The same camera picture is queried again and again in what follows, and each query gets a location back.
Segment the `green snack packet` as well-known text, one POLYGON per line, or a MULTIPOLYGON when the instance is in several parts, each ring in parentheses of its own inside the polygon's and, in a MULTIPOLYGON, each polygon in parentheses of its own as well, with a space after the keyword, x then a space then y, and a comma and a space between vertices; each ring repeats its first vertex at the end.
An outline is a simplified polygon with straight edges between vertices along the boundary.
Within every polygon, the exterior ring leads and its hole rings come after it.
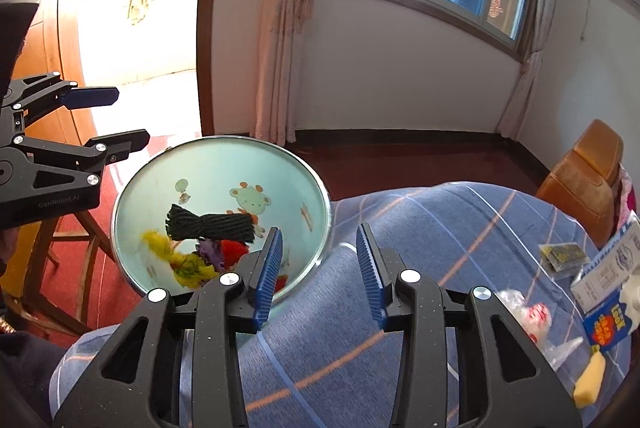
POLYGON ((584 249, 576 243, 539 245, 542 266, 554 278, 576 276, 589 262, 584 249))

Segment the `white milk carton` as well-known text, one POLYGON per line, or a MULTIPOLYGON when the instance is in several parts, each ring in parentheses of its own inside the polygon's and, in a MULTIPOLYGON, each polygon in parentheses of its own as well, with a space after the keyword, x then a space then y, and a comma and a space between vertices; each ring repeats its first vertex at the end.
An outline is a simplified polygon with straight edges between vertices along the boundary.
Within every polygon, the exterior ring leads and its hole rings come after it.
POLYGON ((639 218, 631 211, 623 226, 570 285, 582 313, 589 313, 622 286, 639 265, 639 218))

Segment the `brown wooden door frame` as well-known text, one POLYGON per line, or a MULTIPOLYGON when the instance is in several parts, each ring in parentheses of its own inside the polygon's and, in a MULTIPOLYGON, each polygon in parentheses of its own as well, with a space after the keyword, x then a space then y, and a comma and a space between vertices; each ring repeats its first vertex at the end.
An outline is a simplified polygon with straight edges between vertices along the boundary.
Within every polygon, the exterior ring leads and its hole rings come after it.
POLYGON ((196 77, 203 136, 215 134, 212 75, 214 1, 198 0, 196 6, 196 77))

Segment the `black net roll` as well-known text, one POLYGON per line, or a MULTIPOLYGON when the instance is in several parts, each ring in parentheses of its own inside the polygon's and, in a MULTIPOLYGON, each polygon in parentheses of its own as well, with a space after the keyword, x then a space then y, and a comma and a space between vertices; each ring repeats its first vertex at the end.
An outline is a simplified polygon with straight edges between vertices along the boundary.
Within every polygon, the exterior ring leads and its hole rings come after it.
POLYGON ((242 213, 206 213, 197 215, 172 205, 166 214, 165 229, 173 240, 231 240, 250 244, 255 239, 252 217, 242 213))

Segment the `yellow wrapper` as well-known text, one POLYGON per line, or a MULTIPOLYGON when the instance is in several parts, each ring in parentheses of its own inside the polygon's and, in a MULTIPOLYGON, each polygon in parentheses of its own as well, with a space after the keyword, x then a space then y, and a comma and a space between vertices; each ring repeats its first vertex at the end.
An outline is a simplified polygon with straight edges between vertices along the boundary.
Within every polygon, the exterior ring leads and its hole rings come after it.
POLYGON ((219 276, 213 264, 207 264, 197 253, 178 252, 178 241, 157 231, 147 231, 141 239, 149 251, 166 262, 182 287, 197 289, 219 276))

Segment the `wooden stool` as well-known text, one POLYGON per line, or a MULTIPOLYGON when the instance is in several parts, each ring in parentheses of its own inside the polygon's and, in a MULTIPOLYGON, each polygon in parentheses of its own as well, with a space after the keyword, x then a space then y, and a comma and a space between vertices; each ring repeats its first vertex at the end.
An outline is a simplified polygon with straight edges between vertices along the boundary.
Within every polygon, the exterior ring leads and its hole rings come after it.
POLYGON ((89 211, 21 227, 1 278, 10 315, 47 334, 87 333, 97 258, 114 255, 106 230, 89 211))

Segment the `purple foil wrapper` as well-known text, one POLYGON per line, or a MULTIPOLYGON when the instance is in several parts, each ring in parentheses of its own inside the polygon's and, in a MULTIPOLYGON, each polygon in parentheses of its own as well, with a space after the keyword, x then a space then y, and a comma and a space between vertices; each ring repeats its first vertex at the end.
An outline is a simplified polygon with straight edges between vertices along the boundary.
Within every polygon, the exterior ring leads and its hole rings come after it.
POLYGON ((196 254, 206 265, 213 266, 217 273, 224 270, 224 254, 220 240, 200 239, 196 245, 196 254))

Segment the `clear plastic bag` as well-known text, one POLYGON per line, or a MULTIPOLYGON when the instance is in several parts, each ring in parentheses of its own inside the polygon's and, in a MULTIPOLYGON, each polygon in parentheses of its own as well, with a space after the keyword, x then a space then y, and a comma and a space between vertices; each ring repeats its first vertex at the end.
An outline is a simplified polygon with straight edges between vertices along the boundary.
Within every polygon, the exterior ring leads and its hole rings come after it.
POLYGON ((552 314, 541 303, 526 305, 525 298, 518 290, 506 289, 497 293, 498 299, 511 312, 535 346, 554 370, 558 370, 566 360, 584 343, 584 338, 576 337, 558 346, 548 340, 552 326, 552 314))

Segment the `left pink curtain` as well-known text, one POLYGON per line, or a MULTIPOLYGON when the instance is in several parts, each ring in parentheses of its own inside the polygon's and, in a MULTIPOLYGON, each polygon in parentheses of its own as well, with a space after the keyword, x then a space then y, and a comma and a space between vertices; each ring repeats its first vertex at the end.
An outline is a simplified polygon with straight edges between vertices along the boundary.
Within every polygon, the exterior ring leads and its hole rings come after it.
POLYGON ((295 140, 295 101, 306 22, 314 0, 262 0, 254 136, 284 145, 295 140))

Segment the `red net bag bundle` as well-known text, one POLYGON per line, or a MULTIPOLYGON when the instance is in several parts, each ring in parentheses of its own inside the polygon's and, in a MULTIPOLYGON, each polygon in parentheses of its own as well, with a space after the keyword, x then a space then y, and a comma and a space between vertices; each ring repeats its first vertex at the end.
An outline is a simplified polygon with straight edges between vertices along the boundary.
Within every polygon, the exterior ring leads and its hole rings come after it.
MULTIPOLYGON (((222 266, 219 272, 232 271, 238 264, 240 259, 250 252, 250 248, 242 243, 232 240, 221 240, 219 243, 222 255, 222 266)), ((276 292, 284 288, 288 282, 288 253, 285 251, 282 255, 279 276, 276 284, 276 292)))

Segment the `right pink curtain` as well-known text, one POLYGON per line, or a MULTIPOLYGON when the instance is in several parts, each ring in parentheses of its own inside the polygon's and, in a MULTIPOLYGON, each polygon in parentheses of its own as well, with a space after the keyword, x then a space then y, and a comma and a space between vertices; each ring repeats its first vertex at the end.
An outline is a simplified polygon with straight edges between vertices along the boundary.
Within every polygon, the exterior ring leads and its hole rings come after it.
POLYGON ((504 108, 497 132, 506 139, 517 141, 524 127, 549 41, 558 0, 536 0, 533 34, 518 81, 515 82, 506 108, 504 108))

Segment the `blue Look milk carton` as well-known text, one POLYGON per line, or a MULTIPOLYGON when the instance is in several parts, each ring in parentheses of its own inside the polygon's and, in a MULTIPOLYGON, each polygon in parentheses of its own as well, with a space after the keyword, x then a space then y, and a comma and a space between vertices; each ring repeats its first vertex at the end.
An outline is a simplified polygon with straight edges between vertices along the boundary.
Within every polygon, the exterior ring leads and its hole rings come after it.
POLYGON ((582 320, 589 343, 608 352, 639 327, 639 276, 631 277, 582 320))

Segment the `pink curtain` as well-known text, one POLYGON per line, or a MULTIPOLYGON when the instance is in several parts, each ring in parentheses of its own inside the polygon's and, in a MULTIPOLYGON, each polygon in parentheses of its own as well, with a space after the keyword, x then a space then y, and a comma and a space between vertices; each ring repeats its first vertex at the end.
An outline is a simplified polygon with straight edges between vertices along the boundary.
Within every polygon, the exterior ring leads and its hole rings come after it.
POLYGON ((536 0, 533 34, 518 81, 515 82, 506 108, 504 108, 497 132, 506 139, 517 141, 524 127, 549 41, 558 0, 536 0))
POLYGON ((295 140, 295 101, 306 22, 314 0, 262 0, 254 136, 284 145, 295 140))

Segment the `yellow sponge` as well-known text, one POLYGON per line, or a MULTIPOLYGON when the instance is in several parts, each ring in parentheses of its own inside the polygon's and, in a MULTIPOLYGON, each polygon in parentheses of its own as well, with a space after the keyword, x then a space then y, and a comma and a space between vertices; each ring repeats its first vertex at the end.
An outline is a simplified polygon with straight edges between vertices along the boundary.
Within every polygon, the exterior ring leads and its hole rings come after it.
POLYGON ((596 403, 605 374, 606 361, 601 351, 591 354, 585 370, 577 379, 573 391, 576 408, 586 408, 596 403))

